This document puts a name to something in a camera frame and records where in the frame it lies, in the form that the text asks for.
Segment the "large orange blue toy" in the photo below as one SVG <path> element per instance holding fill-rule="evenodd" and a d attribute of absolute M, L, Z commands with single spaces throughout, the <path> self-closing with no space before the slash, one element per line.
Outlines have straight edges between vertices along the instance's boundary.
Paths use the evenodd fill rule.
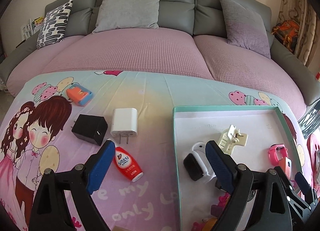
<path fill-rule="evenodd" d="M 283 172 L 285 173 L 287 178 L 290 180 L 291 179 L 292 161 L 287 157 L 283 157 L 282 159 L 279 160 L 278 165 L 283 170 Z"/>

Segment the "red glue bottle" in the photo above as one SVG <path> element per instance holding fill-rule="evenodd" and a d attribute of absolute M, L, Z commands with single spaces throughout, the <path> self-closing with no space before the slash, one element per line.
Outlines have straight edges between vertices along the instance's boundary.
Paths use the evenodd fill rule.
<path fill-rule="evenodd" d="M 133 156 L 122 147 L 116 146 L 113 162 L 118 171 L 131 182 L 136 182 L 144 174 Z"/>

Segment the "pink smartwatch black screen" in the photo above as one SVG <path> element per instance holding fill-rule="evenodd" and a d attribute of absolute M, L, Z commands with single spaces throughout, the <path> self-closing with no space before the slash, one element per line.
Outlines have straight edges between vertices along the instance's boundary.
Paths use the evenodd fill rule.
<path fill-rule="evenodd" d="M 287 148 L 284 144 L 273 144 L 268 150 L 268 156 L 273 166 L 278 166 L 279 161 L 288 157 Z"/>

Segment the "white smartwatch black screen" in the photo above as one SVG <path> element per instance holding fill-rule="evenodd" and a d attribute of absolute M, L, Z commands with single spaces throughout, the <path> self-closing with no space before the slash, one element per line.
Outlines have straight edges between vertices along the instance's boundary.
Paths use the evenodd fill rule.
<path fill-rule="evenodd" d="M 216 177 L 207 157 L 206 144 L 198 142 L 193 144 L 190 152 L 183 160 L 183 165 L 193 181 L 201 180 L 204 183 L 210 182 Z"/>

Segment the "pink brown puppy toy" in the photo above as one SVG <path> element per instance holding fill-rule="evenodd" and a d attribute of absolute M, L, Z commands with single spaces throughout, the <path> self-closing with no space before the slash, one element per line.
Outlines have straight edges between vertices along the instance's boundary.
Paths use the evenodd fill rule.
<path fill-rule="evenodd" d="M 221 216 L 229 198 L 230 198 L 229 193 L 225 193 L 223 196 L 220 196 L 218 204 L 213 204 L 211 206 L 211 210 L 210 210 L 211 217 L 203 219 L 202 222 L 194 222 L 191 231 L 211 230 L 215 226 L 218 218 Z"/>

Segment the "black power adapter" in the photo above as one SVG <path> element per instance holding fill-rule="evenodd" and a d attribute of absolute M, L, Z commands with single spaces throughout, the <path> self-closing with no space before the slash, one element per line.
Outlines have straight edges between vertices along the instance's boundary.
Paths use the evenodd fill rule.
<path fill-rule="evenodd" d="M 80 140 L 101 146 L 107 129 L 104 117 L 80 114 L 72 127 L 72 133 Z"/>

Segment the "cream plastic hair clip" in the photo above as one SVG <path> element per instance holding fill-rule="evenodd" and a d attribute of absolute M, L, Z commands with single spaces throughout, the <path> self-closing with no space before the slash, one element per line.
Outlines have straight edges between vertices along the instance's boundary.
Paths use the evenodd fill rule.
<path fill-rule="evenodd" d="M 217 142 L 219 148 L 228 155 L 232 155 L 235 146 L 246 146 L 248 134 L 240 132 L 234 125 L 224 130 Z"/>

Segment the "white power adapter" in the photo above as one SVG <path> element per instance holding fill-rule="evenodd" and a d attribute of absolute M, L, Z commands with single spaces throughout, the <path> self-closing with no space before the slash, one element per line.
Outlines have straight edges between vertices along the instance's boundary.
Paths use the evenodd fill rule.
<path fill-rule="evenodd" d="M 111 135 L 118 145 L 121 140 L 129 143 L 129 138 L 138 135 L 138 112 L 135 108 L 116 108 L 112 115 Z"/>

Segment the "teal shallow box tray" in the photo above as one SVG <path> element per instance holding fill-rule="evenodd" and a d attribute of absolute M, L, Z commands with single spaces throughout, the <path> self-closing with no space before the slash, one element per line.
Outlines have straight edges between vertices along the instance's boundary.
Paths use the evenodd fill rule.
<path fill-rule="evenodd" d="M 294 230 L 309 206 L 292 181 L 302 171 L 298 130 L 274 106 L 173 110 L 180 230 Z"/>

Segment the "small orange blue toy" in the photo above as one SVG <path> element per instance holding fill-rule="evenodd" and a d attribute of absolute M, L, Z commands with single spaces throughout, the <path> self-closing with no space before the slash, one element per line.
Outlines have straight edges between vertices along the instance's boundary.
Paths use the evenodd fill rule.
<path fill-rule="evenodd" d="M 93 93 L 79 84 L 69 87 L 66 94 L 78 106 L 86 106 L 93 99 Z"/>

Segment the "black white patterned pillow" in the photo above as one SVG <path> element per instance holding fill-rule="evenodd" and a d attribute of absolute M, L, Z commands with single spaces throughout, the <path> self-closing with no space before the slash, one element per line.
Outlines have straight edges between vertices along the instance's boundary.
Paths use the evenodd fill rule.
<path fill-rule="evenodd" d="M 38 34 L 37 49 L 56 44 L 64 39 L 72 7 L 73 0 L 69 0 L 46 14 Z"/>

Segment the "grey lilac pillow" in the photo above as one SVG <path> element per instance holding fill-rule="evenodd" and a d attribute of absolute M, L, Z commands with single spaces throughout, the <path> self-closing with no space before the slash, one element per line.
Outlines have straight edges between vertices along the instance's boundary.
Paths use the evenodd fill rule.
<path fill-rule="evenodd" d="M 233 0 L 220 0 L 228 44 L 271 57 L 263 19 L 255 11 Z"/>

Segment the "orange bag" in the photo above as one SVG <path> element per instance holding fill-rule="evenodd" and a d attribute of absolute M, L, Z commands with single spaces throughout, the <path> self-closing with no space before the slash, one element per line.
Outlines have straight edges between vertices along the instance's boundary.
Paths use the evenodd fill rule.
<path fill-rule="evenodd" d="M 272 27 L 272 35 L 291 53 L 295 53 L 300 25 L 295 20 L 285 20 Z"/>

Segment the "magazines behind sofa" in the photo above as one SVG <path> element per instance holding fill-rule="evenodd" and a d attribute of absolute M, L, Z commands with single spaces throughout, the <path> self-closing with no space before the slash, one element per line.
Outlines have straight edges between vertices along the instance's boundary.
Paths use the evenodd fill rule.
<path fill-rule="evenodd" d="M 26 40 L 32 35 L 34 35 L 42 26 L 44 21 L 44 17 L 36 18 L 35 20 L 29 19 L 27 24 L 21 26 L 21 38 L 22 40 Z"/>

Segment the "grey sofa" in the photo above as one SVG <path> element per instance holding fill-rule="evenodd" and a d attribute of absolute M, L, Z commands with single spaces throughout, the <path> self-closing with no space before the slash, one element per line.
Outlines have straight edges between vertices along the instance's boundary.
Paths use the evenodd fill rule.
<path fill-rule="evenodd" d="M 48 4 L 49 12 L 69 0 L 56 0 Z M 95 27 L 99 6 L 103 0 L 73 0 L 73 7 L 67 24 L 66 36 L 88 35 Z M 242 6 L 259 13 L 264 21 L 272 59 L 293 79 L 304 102 L 311 106 L 319 101 L 319 82 L 306 67 L 293 57 L 280 42 L 271 36 L 271 9 L 256 0 L 234 0 Z M 160 0 L 158 25 L 180 30 L 191 36 L 226 36 L 226 28 L 219 0 Z"/>

